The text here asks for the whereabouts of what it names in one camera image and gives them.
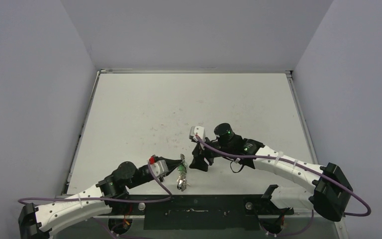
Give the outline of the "key with green tag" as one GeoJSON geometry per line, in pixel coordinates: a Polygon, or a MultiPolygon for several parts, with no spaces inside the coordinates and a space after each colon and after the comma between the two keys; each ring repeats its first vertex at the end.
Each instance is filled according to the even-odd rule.
{"type": "Polygon", "coordinates": [[[179,172],[179,174],[180,175],[186,175],[187,174],[187,168],[185,167],[185,166],[179,166],[178,168],[177,168],[177,170],[178,170],[178,172],[179,172]]]}

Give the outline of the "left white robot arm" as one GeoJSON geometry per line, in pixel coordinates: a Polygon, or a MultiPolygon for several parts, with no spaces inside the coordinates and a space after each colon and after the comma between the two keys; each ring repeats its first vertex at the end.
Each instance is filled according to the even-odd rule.
{"type": "Polygon", "coordinates": [[[172,194],[161,199],[139,199],[128,190],[160,178],[183,166],[185,160],[152,156],[147,164],[137,167],[133,162],[122,162],[103,180],[64,199],[46,199],[42,205],[36,198],[20,199],[23,204],[18,217],[22,239],[48,239],[59,231],[89,218],[127,211],[131,204],[161,203],[171,200],[172,194]]]}

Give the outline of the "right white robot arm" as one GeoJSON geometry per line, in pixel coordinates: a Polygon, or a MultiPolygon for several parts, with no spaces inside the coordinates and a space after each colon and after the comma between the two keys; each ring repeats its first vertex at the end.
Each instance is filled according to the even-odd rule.
{"type": "Polygon", "coordinates": [[[209,140],[204,127],[191,127],[189,138],[196,143],[191,169],[207,172],[215,158],[228,159],[241,167],[267,171],[297,185],[295,188],[269,186],[261,200],[266,213],[285,208],[309,209],[333,222],[345,216],[353,188],[339,166],[294,159],[259,141],[235,134],[228,123],[219,124],[214,133],[216,139],[209,140]]]}

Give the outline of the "metal disc with keyrings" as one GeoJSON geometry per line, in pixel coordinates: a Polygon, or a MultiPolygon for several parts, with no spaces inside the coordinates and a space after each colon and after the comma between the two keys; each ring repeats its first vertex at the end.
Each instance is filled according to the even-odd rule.
{"type": "Polygon", "coordinates": [[[183,192],[187,189],[187,187],[189,185],[189,183],[187,181],[188,167],[187,167],[185,156],[183,154],[180,154],[180,159],[181,159],[181,163],[177,167],[177,170],[179,172],[179,176],[177,179],[177,189],[181,190],[183,192]]]}

